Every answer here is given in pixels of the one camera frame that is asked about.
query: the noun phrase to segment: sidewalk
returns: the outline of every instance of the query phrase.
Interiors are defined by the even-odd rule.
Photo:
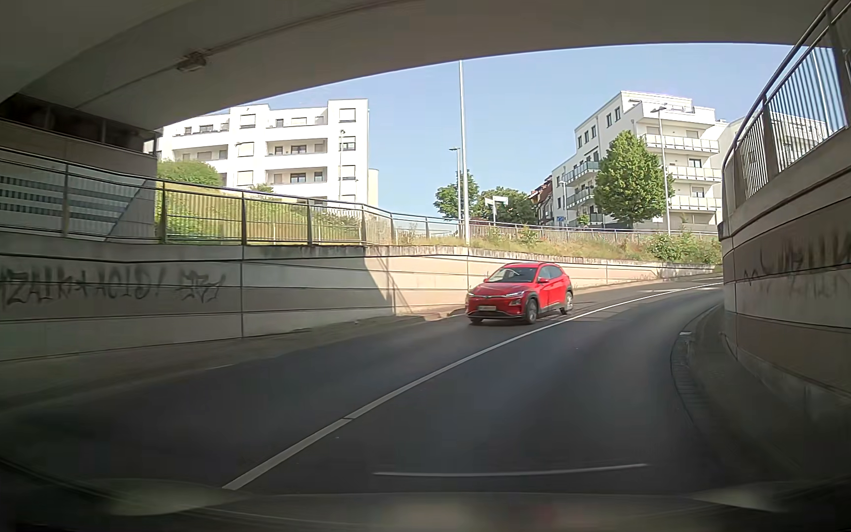
[[[269,359],[351,338],[443,319],[452,311],[383,316],[284,334],[92,351],[0,362],[0,413],[84,393],[107,393],[217,366]]]

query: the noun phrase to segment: fence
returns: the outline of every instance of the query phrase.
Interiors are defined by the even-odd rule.
[[[147,243],[464,244],[457,220],[119,174],[1,147],[0,228]],[[657,232],[484,221],[469,228],[475,238],[549,242],[640,241]]]
[[[724,159],[736,207],[851,125],[851,0],[832,0],[786,55]]]

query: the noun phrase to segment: graffiti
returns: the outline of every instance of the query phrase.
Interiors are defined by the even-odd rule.
[[[219,297],[219,288],[225,283],[224,273],[210,281],[209,274],[195,270],[181,270],[178,284],[167,285],[166,277],[166,268],[159,266],[99,266],[90,271],[48,265],[26,270],[0,266],[0,305],[41,305],[72,298],[142,300],[159,297],[163,291],[208,303]]]
[[[764,279],[758,291],[769,294],[777,285],[786,296],[811,296],[816,299],[851,298],[851,276],[845,273],[851,264],[851,231],[833,230],[828,235],[808,240],[805,244],[784,240],[776,253],[758,253],[758,266],[745,269],[740,281],[752,285],[759,277],[783,275]],[[822,272],[810,270],[827,269]]]
[[[200,303],[207,303],[219,297],[219,288],[225,284],[225,273],[218,281],[209,281],[208,273],[195,271],[180,272],[180,286],[177,291],[183,293],[183,299],[197,298]]]

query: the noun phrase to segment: car wheel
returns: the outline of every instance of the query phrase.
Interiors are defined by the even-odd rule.
[[[537,313],[539,311],[540,309],[537,308],[537,300],[528,299],[527,306],[524,309],[524,323],[533,325],[537,321]]]
[[[560,313],[567,315],[573,310],[573,292],[566,291],[566,297],[563,298],[563,306],[560,308]]]

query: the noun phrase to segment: white lane marking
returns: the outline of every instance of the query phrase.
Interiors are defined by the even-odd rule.
[[[476,478],[491,476],[538,476],[538,475],[563,475],[573,473],[592,473],[597,471],[616,471],[620,469],[635,469],[637,467],[648,467],[649,464],[626,464],[605,465],[602,467],[581,467],[577,469],[547,469],[542,471],[504,471],[493,473],[417,473],[398,471],[378,471],[373,473],[380,476],[420,476],[420,477],[443,477],[443,478]]]
[[[312,435],[304,438],[303,440],[295,443],[294,445],[288,447],[287,449],[281,451],[280,453],[275,454],[270,457],[266,461],[258,464],[252,470],[246,472],[241,477],[232,480],[230,483],[226,484],[222,488],[225,490],[238,490],[239,488],[245,486],[250,483],[252,480],[258,478],[259,476],[265,474],[269,469],[277,466],[278,464],[284,462],[289,459],[291,456],[294,456],[297,453],[300,453],[301,450],[314,443],[315,441],[323,438],[325,435],[330,432],[339,429],[343,425],[346,425],[350,422],[350,419],[337,419],[333,423],[327,425],[325,428],[320,429],[317,432],[314,432]]]
[[[512,342],[516,342],[517,340],[520,340],[521,338],[524,338],[525,336],[530,336],[531,334],[539,333],[541,331],[545,331],[547,329],[550,329],[551,327],[557,327],[558,325],[560,325],[562,323],[566,323],[568,321],[572,321],[572,320],[575,320],[575,319],[578,319],[578,318],[583,318],[585,316],[588,316],[590,314],[595,314],[597,312],[602,312],[602,311],[607,310],[609,308],[621,307],[622,305],[628,305],[630,303],[635,303],[636,301],[642,301],[644,299],[651,299],[653,297],[666,296],[666,295],[669,295],[669,294],[676,294],[676,293],[679,293],[679,292],[684,292],[686,290],[695,290],[695,289],[699,289],[699,288],[704,288],[706,286],[714,286],[716,284],[719,285],[721,283],[711,283],[711,284],[693,286],[693,287],[688,287],[688,288],[680,288],[678,290],[675,290],[675,291],[672,291],[672,292],[665,292],[663,294],[653,294],[651,296],[636,297],[635,299],[630,299],[629,301],[623,301],[622,303],[616,303],[616,304],[609,305],[609,306],[606,306],[606,307],[603,307],[603,308],[597,308],[595,310],[590,310],[588,312],[584,312],[583,314],[578,314],[576,316],[570,316],[568,318],[560,320],[559,322],[554,322],[552,324],[545,325],[543,327],[534,329],[532,331],[525,332],[524,334],[518,334],[517,336],[514,336],[514,338],[509,338],[508,340],[505,340],[504,342],[498,342],[497,344],[494,344],[491,347],[485,347],[484,349],[481,349],[477,353],[472,353],[471,355],[468,355],[467,357],[465,357],[461,360],[455,361],[448,366],[439,368],[439,369],[433,371],[432,373],[429,373],[425,377],[421,377],[419,379],[416,379],[415,381],[411,381],[407,385],[403,386],[402,388],[399,388],[399,389],[394,390],[394,391],[392,391],[388,394],[385,394],[383,397],[381,397],[381,398],[379,398],[379,399],[377,399],[377,400],[375,400],[375,401],[373,401],[373,402],[371,402],[371,403],[369,403],[365,406],[361,406],[360,408],[352,411],[350,414],[348,414],[344,417],[341,417],[340,419],[337,419],[337,421],[334,421],[330,425],[327,425],[325,428],[320,429],[317,432],[314,432],[312,435],[310,435],[310,436],[306,437],[305,439],[295,443],[291,447],[288,447],[287,449],[285,449],[285,450],[281,451],[280,453],[272,456],[271,458],[268,458],[265,462],[262,462],[261,464],[257,465],[254,469],[244,473],[241,477],[238,477],[238,478],[232,480],[230,483],[226,484],[222,488],[224,488],[226,490],[238,490],[239,488],[250,483],[252,480],[258,478],[259,476],[261,476],[263,474],[265,474],[266,472],[268,472],[273,467],[275,467],[275,466],[281,464],[282,462],[284,462],[285,460],[289,459],[294,454],[300,453],[306,447],[308,447],[312,443],[316,442],[317,440],[321,439],[322,437],[329,434],[330,432],[333,432],[336,429],[339,429],[340,427],[342,427],[343,425],[346,425],[350,421],[352,421],[352,420],[354,420],[354,419],[356,419],[360,416],[363,416],[367,412],[370,412],[373,408],[376,408],[377,406],[384,404],[386,401],[398,396],[399,394],[401,394],[403,392],[407,392],[411,388],[414,388],[414,387],[418,386],[419,384],[422,384],[423,382],[428,381],[429,379],[432,379],[434,377],[442,375],[443,373],[445,373],[449,369],[453,369],[457,366],[461,366],[461,365],[465,364],[467,361],[469,361],[473,358],[476,358],[476,357],[480,357],[481,355],[483,355],[483,354],[485,354],[489,351],[493,351],[493,350],[495,350],[495,349],[497,349],[497,348],[499,348],[503,345],[511,344]]]

